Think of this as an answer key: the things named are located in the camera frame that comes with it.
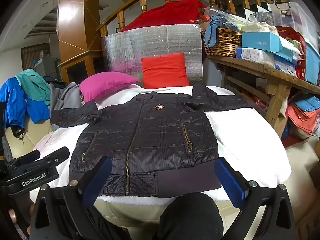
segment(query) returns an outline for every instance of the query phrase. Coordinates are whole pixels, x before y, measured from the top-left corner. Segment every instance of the wooden table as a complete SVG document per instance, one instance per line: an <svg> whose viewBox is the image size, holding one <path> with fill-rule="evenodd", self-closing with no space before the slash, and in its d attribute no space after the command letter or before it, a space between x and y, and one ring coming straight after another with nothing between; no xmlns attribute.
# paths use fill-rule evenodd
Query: wooden table
<svg viewBox="0 0 320 240"><path fill-rule="evenodd" d="M284 118L279 118L279 113L282 102L285 97L289 96L291 88L296 87L307 93L318 95L320 94L319 86L310 84L304 80L301 80L297 77L294 77L290 74L287 74L281 70L277 70L265 64L259 64L256 62L233 57L207 55L207 58L215 63L224 65L221 80L222 87L229 89L236 94L239 94L239 91L235 90L229 85L230 82L234 83L269 104L267 112L263 114L262 111L262 115L276 130L279 136L282 135L286 121L284 120ZM267 79L266 93L270 96L265 95L254 87L247 85L238 79L228 76L228 73L230 73L230 68L239 69L253 74L257 77Z"/></svg>

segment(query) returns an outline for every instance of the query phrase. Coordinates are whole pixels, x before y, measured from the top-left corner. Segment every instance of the tile floor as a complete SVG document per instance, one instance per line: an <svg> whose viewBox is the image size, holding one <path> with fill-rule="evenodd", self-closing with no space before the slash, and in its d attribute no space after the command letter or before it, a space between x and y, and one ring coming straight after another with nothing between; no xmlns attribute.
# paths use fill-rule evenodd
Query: tile floor
<svg viewBox="0 0 320 240"><path fill-rule="evenodd" d="M284 184L288 190L295 221L299 221L306 214L316 198L317 192L309 176L309 171L319 161L313 150L317 141L318 138L312 137L290 146L286 150L292 173ZM260 207L256 219L245 238L246 240L252 239L263 215L263 211L264 207ZM224 232L230 227L237 214L238 212L235 212L222 218ZM132 240L150 240L152 239L154 230L129 228L129 233Z"/></svg>

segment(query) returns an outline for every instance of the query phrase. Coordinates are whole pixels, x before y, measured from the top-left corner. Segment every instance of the embroidered patch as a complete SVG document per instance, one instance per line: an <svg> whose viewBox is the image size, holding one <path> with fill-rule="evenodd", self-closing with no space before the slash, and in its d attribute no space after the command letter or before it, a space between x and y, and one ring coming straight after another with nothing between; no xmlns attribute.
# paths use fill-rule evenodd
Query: embroidered patch
<svg viewBox="0 0 320 240"><path fill-rule="evenodd" d="M163 109L164 108L164 105L156 105L155 106L155 109L157 109L157 110L160 110L160 109Z"/></svg>

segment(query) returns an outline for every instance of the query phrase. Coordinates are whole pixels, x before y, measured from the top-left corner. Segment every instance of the pink pillow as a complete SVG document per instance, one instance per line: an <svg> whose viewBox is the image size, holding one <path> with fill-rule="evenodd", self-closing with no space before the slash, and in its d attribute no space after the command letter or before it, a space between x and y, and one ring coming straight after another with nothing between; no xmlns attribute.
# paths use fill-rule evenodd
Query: pink pillow
<svg viewBox="0 0 320 240"><path fill-rule="evenodd" d="M113 92L130 86L139 81L138 78L120 72L101 72L92 75L80 84L80 91L84 95L84 101L101 99Z"/></svg>

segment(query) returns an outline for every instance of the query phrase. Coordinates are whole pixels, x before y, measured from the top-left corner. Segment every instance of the white blanket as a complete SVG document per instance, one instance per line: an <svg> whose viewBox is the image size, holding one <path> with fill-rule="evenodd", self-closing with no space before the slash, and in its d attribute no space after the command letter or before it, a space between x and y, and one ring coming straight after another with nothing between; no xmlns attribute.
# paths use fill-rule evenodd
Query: white blanket
<svg viewBox="0 0 320 240"><path fill-rule="evenodd" d="M229 90L219 87L209 87L218 95L232 95ZM123 104L139 93L149 93L138 85L131 85L127 89L97 102L99 109L106 106ZM171 87L154 89L158 93L192 94L192 87ZM219 156L225 157L229 164L242 173L247 180L255 180L263 187L276 187L287 180L291 167L286 151L273 128L252 108L241 108L225 112L206 112L212 129L216 135ZM51 187L62 187L68 184L68 169L71 155L76 142L88 124L70 128L59 128L55 132L43 137L35 146L41 157L66 146L70 151L70 158L58 167L60 177L49 183ZM204 192L213 200L228 200L223 188ZM157 197L100 196L99 199L108 202L127 203L136 205L165 205L174 198L161 199Z"/></svg>

